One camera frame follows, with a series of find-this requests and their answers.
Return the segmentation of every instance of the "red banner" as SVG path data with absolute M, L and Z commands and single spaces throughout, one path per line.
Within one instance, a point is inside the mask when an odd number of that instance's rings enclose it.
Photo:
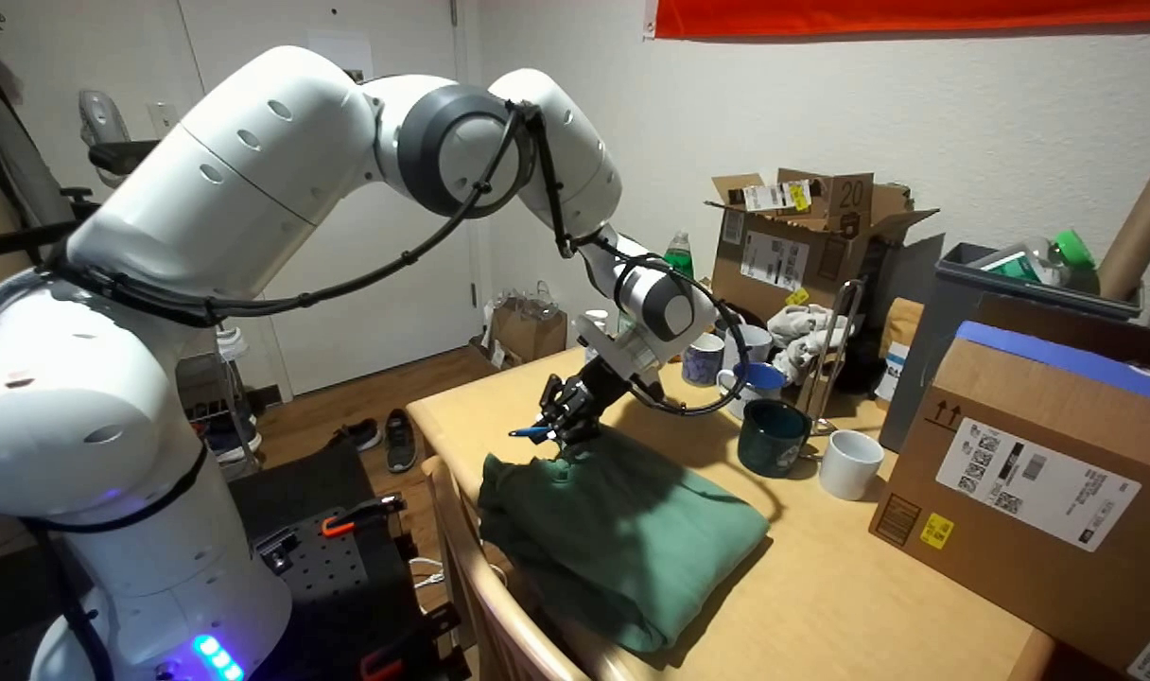
M 656 0 L 656 38 L 1142 31 L 1150 0 Z

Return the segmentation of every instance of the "green towel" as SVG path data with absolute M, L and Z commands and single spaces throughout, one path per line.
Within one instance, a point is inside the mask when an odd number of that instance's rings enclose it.
M 549 608 L 637 655 L 679 644 L 763 538 L 749 505 L 621 435 L 529 467 L 490 454 L 481 517 Z

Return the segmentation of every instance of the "brown cardboard box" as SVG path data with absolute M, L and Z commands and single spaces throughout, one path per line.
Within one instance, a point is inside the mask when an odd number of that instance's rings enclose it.
M 963 324 L 869 531 L 1150 678 L 1150 371 Z
M 908 227 L 931 215 L 912 208 L 905 184 L 873 184 L 873 176 L 780 172 L 775 184 L 784 181 L 810 181 L 813 208 L 749 211 L 742 190 L 763 178 L 714 178 L 723 230 L 710 283 L 758 319 L 772 319 L 797 283 L 831 303 L 843 280 L 873 278 L 905 245 Z

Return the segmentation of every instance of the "wooden table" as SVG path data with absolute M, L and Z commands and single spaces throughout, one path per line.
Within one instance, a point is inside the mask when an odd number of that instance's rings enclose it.
M 465 498 L 481 491 L 486 454 L 549 459 L 553 447 L 507 439 L 536 415 L 549 374 L 577 374 L 583 352 L 559 352 L 425 401 L 409 415 L 434 447 Z M 666 391 L 690 406 L 710 396 L 666 366 Z M 726 411 L 679 419 L 625 396 L 607 411 L 637 442 L 693 467 L 772 517 L 772 544 L 732 585 L 680 666 L 656 671 L 607 649 L 599 671 L 621 678 L 1038 678 L 1050 640 L 946 577 L 869 538 L 873 498 L 831 498 L 813 469 L 795 481 L 737 467 L 737 424 Z

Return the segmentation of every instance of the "black bin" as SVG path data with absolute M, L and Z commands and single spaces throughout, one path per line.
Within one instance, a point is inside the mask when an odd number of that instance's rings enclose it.
M 1128 324 L 1132 319 L 1140 319 L 1140 308 L 1132 303 L 1109 303 L 1069 287 L 1040 287 L 1040 283 L 1021 283 L 1021 280 L 966 268 L 969 260 L 989 253 L 994 251 L 976 241 L 956 241 L 936 265 L 936 283 L 921 319 L 921 335 L 912 340 L 900 386 L 892 391 L 891 415 L 883 424 L 887 449 L 905 447 L 921 396 L 937 374 L 937 362 L 953 346 L 963 322 L 990 322 L 1043 340 L 1076 340 L 1076 324 L 1082 322 Z

